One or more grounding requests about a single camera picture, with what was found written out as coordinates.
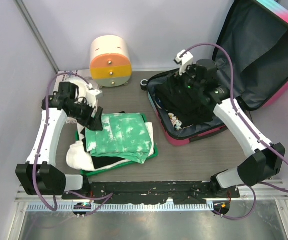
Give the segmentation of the green tie-dye garment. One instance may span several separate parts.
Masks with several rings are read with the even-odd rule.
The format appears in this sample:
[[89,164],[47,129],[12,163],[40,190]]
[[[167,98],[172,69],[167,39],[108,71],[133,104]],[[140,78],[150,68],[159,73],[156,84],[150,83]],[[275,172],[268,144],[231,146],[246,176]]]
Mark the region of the green tie-dye garment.
[[139,113],[103,114],[103,130],[85,130],[86,151],[93,157],[119,157],[143,164],[152,141]]

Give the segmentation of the white towel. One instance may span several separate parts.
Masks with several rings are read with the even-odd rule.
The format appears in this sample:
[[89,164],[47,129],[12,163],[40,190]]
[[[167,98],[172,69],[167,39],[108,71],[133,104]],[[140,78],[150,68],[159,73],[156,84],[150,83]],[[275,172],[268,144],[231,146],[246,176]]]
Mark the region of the white towel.
[[[151,122],[146,122],[145,125],[148,129],[148,132],[149,132],[149,135],[150,135],[150,138],[152,141],[152,147],[151,147],[150,153],[147,157],[147,159],[148,159],[154,154],[153,126],[152,126]],[[69,150],[68,150],[67,155],[66,155],[66,162],[67,162],[68,166],[73,168],[73,169],[76,169],[76,170],[81,170],[80,164],[81,164],[83,158],[85,157],[85,154],[86,154],[86,152],[83,149],[82,141],[80,141],[80,140],[76,141],[76,143],[72,144],[69,147]]]

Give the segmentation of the pink and teal children's suitcase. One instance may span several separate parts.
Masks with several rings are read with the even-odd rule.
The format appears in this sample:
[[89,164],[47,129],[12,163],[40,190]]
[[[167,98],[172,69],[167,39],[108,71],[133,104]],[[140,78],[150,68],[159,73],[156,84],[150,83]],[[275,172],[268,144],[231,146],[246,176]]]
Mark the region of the pink and teal children's suitcase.
[[[236,0],[220,31],[218,47],[211,60],[217,76],[245,111],[255,111],[273,103],[288,88],[288,11],[272,0]],[[151,77],[146,91],[167,141],[174,146],[216,135],[226,129],[218,119],[174,130],[167,112],[155,103],[155,86],[167,74]]]

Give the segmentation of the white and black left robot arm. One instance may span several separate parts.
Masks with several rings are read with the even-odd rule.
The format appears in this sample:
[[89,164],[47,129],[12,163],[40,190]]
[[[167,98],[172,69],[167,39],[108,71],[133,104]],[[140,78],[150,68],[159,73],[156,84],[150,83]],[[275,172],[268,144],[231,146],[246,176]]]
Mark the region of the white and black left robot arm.
[[36,141],[24,164],[18,164],[15,174],[28,195],[61,196],[73,191],[83,200],[90,195],[90,186],[80,174],[64,174],[56,168],[56,151],[60,135],[68,118],[91,130],[101,130],[103,109],[98,106],[102,91],[93,80],[70,78],[58,84],[58,89],[42,100],[42,119]]

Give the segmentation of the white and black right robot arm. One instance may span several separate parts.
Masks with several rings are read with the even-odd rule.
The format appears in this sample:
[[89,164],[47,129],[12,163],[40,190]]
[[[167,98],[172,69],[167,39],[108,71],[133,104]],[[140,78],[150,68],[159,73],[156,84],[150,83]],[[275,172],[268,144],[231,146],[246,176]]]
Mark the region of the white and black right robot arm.
[[273,144],[255,128],[237,101],[230,99],[230,91],[219,81],[217,71],[212,60],[188,61],[180,65],[177,77],[228,128],[245,155],[239,166],[211,176],[210,193],[219,198],[230,187],[252,187],[278,174],[282,160],[276,154],[283,156],[285,148],[281,143]]

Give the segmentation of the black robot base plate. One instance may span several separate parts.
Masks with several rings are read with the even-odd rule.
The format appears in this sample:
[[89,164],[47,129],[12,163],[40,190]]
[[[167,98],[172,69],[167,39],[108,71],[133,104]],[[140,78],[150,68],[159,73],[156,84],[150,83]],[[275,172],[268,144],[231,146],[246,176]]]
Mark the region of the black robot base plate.
[[108,204],[157,205],[172,199],[176,205],[203,204],[206,199],[237,199],[236,187],[215,192],[209,182],[202,181],[127,181],[127,182],[85,182],[83,188],[62,195],[64,200],[77,200],[83,197],[96,198],[95,203],[104,202],[111,194]]

